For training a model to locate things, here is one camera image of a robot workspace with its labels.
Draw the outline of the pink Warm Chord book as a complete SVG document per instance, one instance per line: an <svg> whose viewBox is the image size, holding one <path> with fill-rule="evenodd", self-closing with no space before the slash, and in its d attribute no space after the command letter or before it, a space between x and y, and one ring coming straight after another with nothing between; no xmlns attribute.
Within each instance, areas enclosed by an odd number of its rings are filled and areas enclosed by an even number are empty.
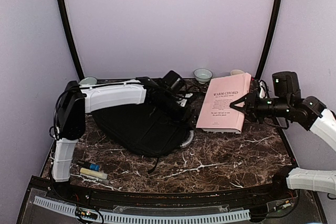
<svg viewBox="0 0 336 224"><path fill-rule="evenodd" d="M212 79L196 127L206 132L240 134L245 116L230 104L249 92L250 83L249 73Z"/></svg>

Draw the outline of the black student bag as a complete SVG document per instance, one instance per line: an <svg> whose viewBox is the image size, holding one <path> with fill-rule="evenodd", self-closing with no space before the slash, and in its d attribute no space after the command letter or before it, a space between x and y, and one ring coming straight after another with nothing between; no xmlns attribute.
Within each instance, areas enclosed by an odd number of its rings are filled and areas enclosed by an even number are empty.
<svg viewBox="0 0 336 224"><path fill-rule="evenodd" d="M142 104L127 104L91 113L98 128L133 154L159 159L193 138L193 129L180 124L177 99L152 91Z"/></svg>

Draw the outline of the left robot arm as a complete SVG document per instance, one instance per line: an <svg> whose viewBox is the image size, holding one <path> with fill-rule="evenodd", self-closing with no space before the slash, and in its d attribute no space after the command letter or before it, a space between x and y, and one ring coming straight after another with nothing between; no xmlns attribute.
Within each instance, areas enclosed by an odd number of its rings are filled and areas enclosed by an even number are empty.
<svg viewBox="0 0 336 224"><path fill-rule="evenodd" d="M68 82L56 102L50 130L56 143L51 169L54 193L63 201L74 197L66 182L76 144L86 131L86 115L131 153L160 158L187 147L194 138L195 114L187 100L186 82L174 71L155 80Z"/></svg>

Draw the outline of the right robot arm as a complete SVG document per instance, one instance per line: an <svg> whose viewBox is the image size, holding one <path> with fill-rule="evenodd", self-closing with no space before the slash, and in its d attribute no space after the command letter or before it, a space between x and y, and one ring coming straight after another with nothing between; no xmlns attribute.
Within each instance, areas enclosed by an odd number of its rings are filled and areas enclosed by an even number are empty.
<svg viewBox="0 0 336 224"><path fill-rule="evenodd" d="M335 114L316 97L302 99L290 94L287 98L260 98L258 92L253 92L232 102L230 108L260 124L265 118L284 118L284 129L287 129L290 122L296 122L335 149ZM285 166L273 175L272 185L268 188L268 195L273 200L280 199L289 189L335 195L335 171Z"/></svg>

